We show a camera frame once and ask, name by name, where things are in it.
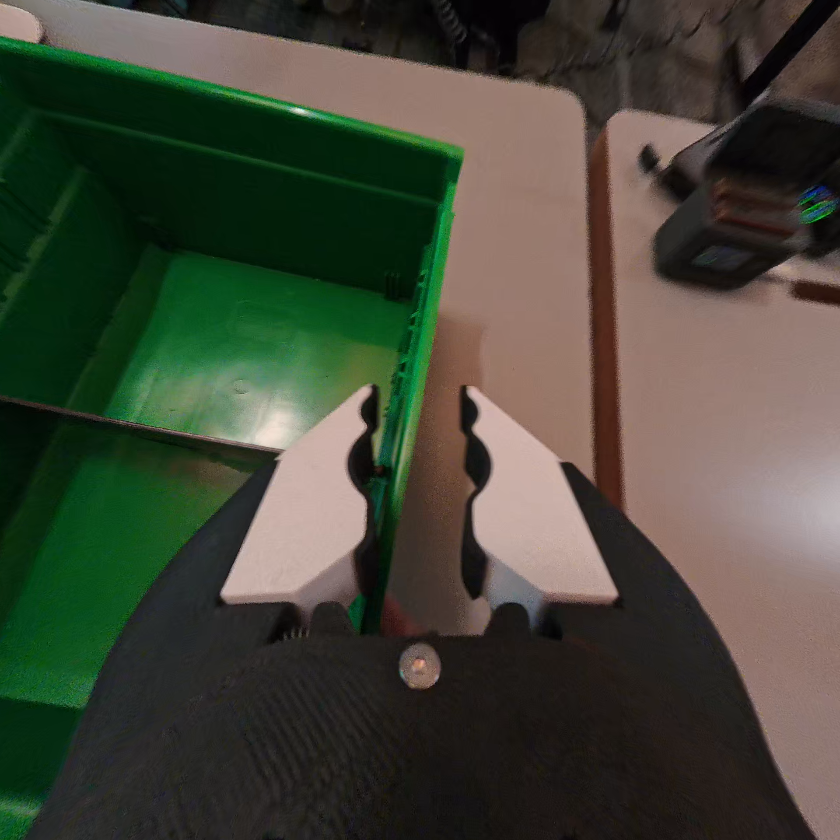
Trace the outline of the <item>green plastic bin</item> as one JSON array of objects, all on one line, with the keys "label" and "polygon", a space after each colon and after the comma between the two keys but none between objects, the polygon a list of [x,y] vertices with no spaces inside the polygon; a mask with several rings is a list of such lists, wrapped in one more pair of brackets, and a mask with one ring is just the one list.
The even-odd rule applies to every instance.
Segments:
[{"label": "green plastic bin", "polygon": [[460,149],[2,38],[2,838],[166,563],[378,389],[379,619]]}]

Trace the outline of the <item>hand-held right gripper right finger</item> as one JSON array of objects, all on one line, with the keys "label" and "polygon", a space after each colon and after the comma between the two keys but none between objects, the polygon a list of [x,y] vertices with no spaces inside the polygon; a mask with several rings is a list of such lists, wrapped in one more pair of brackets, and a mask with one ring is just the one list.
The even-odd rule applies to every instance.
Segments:
[{"label": "hand-held right gripper right finger", "polygon": [[469,598],[525,611],[617,604],[564,462],[473,385],[460,389],[459,420],[471,484],[460,549]]}]

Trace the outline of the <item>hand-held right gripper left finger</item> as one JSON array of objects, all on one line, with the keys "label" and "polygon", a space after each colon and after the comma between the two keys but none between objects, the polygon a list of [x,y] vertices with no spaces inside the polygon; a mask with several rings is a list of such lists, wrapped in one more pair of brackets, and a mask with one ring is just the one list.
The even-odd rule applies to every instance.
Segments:
[{"label": "hand-held right gripper left finger", "polygon": [[363,594],[376,539],[365,484],[378,397],[362,386],[280,454],[219,593],[224,604],[348,609]]}]

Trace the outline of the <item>black battery charger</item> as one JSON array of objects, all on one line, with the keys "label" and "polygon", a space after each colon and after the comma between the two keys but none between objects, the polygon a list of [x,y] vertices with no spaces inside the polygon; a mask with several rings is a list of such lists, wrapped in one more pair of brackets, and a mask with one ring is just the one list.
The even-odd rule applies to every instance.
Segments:
[{"label": "black battery charger", "polygon": [[654,237],[657,273],[736,290],[791,258],[838,248],[839,110],[765,98],[658,167],[639,164],[676,199]]}]

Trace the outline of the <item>black pole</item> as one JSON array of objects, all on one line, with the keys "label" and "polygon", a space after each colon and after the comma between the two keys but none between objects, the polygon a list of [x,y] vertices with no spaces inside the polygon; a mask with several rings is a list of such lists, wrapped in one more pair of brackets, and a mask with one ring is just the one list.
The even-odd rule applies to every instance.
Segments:
[{"label": "black pole", "polygon": [[811,1],[788,27],[768,54],[739,84],[740,104],[748,107],[763,95],[837,11],[838,1]]}]

